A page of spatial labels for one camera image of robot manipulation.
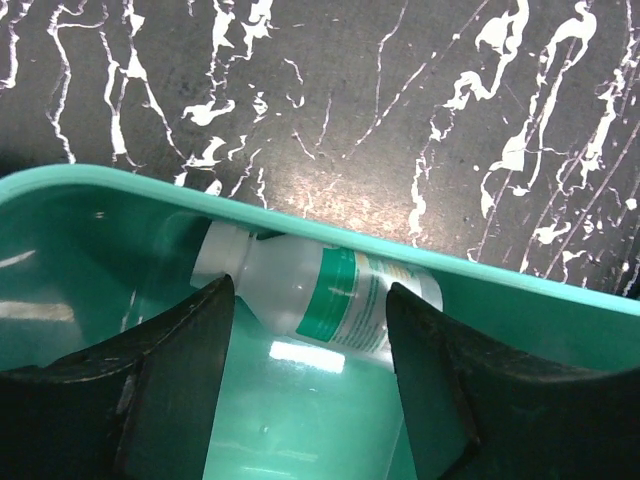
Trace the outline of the white bottle green label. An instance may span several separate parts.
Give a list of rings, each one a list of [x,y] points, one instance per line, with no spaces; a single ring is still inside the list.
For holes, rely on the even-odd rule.
[[[441,289],[423,268],[284,234],[260,239],[210,224],[191,276],[201,288],[231,277],[236,295],[273,334],[392,369],[386,296],[403,285],[436,309]]]

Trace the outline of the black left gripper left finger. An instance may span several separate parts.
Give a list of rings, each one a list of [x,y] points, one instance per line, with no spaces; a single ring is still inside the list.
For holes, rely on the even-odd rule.
[[[5,479],[199,479],[230,343],[222,276],[45,367],[1,374]]]

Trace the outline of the teal medicine kit box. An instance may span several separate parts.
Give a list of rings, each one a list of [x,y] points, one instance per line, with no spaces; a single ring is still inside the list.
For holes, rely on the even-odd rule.
[[[574,367],[639,372],[636,300],[377,240],[98,166],[1,182],[1,374],[45,367],[179,304],[214,221],[290,234],[428,271],[442,309],[509,346]],[[420,479],[394,364],[265,328],[235,293],[199,479]]]

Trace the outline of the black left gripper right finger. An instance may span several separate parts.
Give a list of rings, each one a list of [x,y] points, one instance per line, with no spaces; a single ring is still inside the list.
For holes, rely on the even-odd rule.
[[[394,284],[393,364],[420,479],[635,479],[639,372],[509,346]]]

